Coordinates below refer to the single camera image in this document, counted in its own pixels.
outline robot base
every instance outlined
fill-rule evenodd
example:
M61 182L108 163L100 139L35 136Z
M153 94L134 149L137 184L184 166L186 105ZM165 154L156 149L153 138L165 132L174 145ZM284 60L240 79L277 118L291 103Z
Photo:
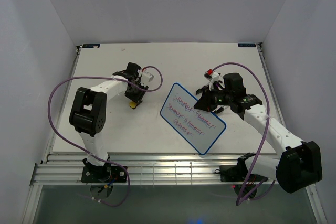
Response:
M83 168L82 172L82 178L81 182L83 183L103 183L103 182L110 182L111 180L115 179L115 183L125 183L127 182L127 176L123 169L121 169L119 166L110 166L108 168L111 168L111 176L107 178L105 181L102 181L100 179L97 179L94 174L89 172L89 169L85 166Z
M234 190L235 190L235 193L236 193L237 195L239 195L240 189L242 188L241 186L242 186L242 185L235 185L235 186L233 186L233 188L234 188ZM255 187L256 187L255 185L245 187L244 192L243 192L243 197L244 197L245 195L247 195L247 194L248 194L253 188L255 188ZM253 193L251 193L248 197L249 197L250 199L253 199L253 198L256 196L256 194L257 194L257 190L255 190Z
M242 182L246 176L246 173L241 172L237 165L221 165L216 173L221 175L221 182ZM248 181L260 182L264 178L264 176L251 174Z

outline blue whiteboard border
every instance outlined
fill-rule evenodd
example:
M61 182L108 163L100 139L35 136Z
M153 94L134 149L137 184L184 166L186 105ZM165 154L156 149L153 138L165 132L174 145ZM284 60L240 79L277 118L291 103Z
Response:
M166 102L167 102L167 100L168 100L168 97L170 96L170 93L172 92L172 90L173 90L173 88L174 88L174 86L175 85L179 85L182 89L184 89L184 91L185 92L187 92L189 95L191 95L194 99L195 99L195 101L197 102L198 101L198 99L196 98L196 97L194 97L194 95L193 94L191 94L188 90L186 90L181 84L179 84L179 83L174 83L173 85L172 85L172 88L170 89L170 91L169 91L169 94L167 95L167 98L166 98L166 100L164 101L164 103L163 103L163 105L162 105L162 108L161 108L161 110L160 110L160 116L174 129L174 130L176 130L176 132L178 132L178 134L181 136L181 137L183 137L195 150L197 150L197 152L200 154L200 155L205 155L209 150L210 150L210 148L214 145L214 143L216 143L216 141L217 141L217 139L222 135L222 133L226 130L226 123L222 120L222 119L220 119L215 113L213 113L213 112L211 112L211 114L212 115L214 115L215 117L217 117L222 123L224 123L224 129L222 130L222 132L220 132L220 134L218 135L218 137L215 139L215 141L210 145L210 147L205 151L205 153L200 153L199 151L198 151L198 149L196 149L196 147L192 144L192 143L190 143L166 118L164 118L164 116L162 115L162 110L163 110L163 108L164 108L164 105L166 104Z

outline whiteboard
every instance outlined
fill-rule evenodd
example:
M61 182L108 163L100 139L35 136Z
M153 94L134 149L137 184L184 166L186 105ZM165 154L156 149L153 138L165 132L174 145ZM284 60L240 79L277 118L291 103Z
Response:
M128 62L141 67L153 65L160 69L164 81L157 92L146 93L143 102L135 109L123 94L114 97L107 104L106 124L101 134L104 145L110 153L179 153L198 154L187 142L181 139L176 130L167 125L160 116L160 110L167 95L176 82L190 92L207 84L204 72L223 62L237 62L249 67L264 85L270 98L270 113L276 119L276 107L260 60L257 48L239 48L236 43L138 43L138 44L100 44L99 48L82 48L78 56L74 76L111 76L126 68ZM150 89L160 83L159 75L152 69L154 80ZM247 92L255 94L263 103L265 99L258 83L250 73L237 66L222 67L221 74L239 72ZM99 80L76 80L71 83L59 122L60 132L76 144L83 146L82 139L69 124L69 115L76 90L80 87L93 87ZM238 115L226 109L219 116L227 125L208 153L247 153L256 151L260 134ZM56 137L53 153L77 153L77 148ZM274 153L265 143L263 153Z
M160 111L161 116L201 155L206 154L226 124L214 113L193 108L197 99L174 83Z

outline white table surface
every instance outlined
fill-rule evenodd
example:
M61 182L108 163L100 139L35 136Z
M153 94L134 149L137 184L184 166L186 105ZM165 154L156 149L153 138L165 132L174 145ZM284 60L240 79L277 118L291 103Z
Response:
M123 94L107 104L106 123L102 134L107 152L110 153L197 153L160 116L160 109L173 85L178 82L191 93L207 84L203 74L224 62L237 62L249 67L261 80L270 100L271 115L276 119L275 103L261 63L257 48L238 48L236 43L146 43L146 44L101 44L100 48L82 48L74 76L110 77L114 72L124 70L128 62L145 67L156 66L162 72L164 82L157 92L147 93L143 103L135 110L129 107L130 100ZM160 76L155 70L150 89L156 88ZM264 104L263 93L254 78L238 66L225 66L218 69L221 74L239 72L243 77L247 93L255 94ZM99 80L75 80L72 82L59 131L71 141L83 146L74 127L69 124L69 114L79 87L90 88L101 83ZM261 135L241 118L226 109L219 116L227 129L208 153L247 153L255 152ZM53 153L74 153L81 150L55 138ZM266 142L263 153L275 151Z

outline handwritten text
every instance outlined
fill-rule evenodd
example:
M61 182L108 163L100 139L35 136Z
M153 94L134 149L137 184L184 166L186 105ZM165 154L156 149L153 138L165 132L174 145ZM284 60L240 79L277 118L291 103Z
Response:
M200 120L202 123L205 124L208 128L217 128L217 126L212 125L211 122L209 122L207 119L205 119L200 112L196 112L195 118Z
M193 136L193 133L191 133L186 127L184 127L182 125L182 123L180 123L178 121L178 119L174 119L173 121L174 125L176 126L177 129L180 129L184 134L186 134L187 136L190 135L190 136Z
M189 128L191 128L193 131L195 131L198 135L204 135L204 132L201 131L201 129L197 128L190 120L189 118L184 119L184 123L187 124Z
M169 103L169 105L168 105L168 109L169 109L171 112L173 112L173 113L176 115L176 117L178 117L178 118L184 118L184 115L182 115L177 109L174 109L174 108L173 108L172 103Z
M195 109L192 106L190 106L187 102L184 102L182 100L182 98L177 95L177 93L176 93L176 96L174 97L173 101L177 102L179 105L181 105L182 107L184 107L185 111L188 111L188 112L193 111L193 112L195 112Z

